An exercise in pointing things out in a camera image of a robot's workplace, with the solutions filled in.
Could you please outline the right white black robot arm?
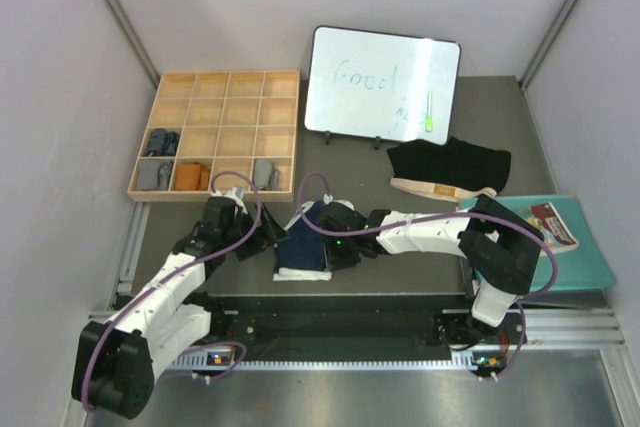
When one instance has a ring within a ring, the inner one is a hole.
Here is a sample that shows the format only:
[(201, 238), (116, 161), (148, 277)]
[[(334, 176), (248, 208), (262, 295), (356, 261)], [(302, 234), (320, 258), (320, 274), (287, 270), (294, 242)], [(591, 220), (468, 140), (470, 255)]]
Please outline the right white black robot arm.
[(333, 201), (313, 225), (328, 241), (332, 262), (352, 266), (362, 256), (439, 253), (466, 259), (482, 283), (467, 317), (469, 335), (487, 343), (507, 311), (529, 294), (544, 235), (499, 202), (480, 197), (466, 210), (412, 214), (377, 209), (365, 217)]

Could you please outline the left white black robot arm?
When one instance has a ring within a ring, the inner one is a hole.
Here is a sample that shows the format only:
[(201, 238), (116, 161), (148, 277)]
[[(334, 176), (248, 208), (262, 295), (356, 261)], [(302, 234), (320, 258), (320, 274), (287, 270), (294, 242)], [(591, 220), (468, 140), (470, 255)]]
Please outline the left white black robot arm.
[(233, 253), (253, 257), (279, 241), (286, 231), (269, 210), (250, 213), (233, 195), (216, 195), (201, 220), (178, 240), (156, 275), (120, 311), (82, 330), (71, 396), (127, 419), (137, 417), (156, 381), (191, 345), (216, 343), (226, 334), (225, 317), (188, 303), (188, 297)]

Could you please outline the black underwear beige waistband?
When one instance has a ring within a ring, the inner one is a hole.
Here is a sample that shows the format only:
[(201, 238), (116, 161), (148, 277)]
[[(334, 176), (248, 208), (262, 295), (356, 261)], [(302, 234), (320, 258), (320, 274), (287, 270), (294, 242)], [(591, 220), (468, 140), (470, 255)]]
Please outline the black underwear beige waistband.
[(446, 144), (413, 140), (391, 147), (390, 185), (436, 200), (458, 202), (485, 195), (496, 197), (511, 172), (511, 153), (451, 137)]

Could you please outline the navy blue white underwear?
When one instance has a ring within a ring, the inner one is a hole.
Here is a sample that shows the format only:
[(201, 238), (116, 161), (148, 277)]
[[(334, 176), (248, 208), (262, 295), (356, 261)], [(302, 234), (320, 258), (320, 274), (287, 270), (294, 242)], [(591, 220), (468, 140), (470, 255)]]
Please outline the navy blue white underwear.
[(332, 272), (327, 265), (324, 237), (311, 229), (299, 211), (285, 226), (287, 238), (275, 247), (273, 280), (330, 281)]

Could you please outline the grey underwear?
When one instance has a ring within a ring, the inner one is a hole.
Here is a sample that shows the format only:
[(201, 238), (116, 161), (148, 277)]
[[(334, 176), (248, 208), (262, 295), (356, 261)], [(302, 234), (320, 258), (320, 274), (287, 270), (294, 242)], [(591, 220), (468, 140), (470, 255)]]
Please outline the grey underwear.
[(258, 158), (254, 162), (253, 183), (258, 191), (277, 191), (280, 170), (270, 159)]

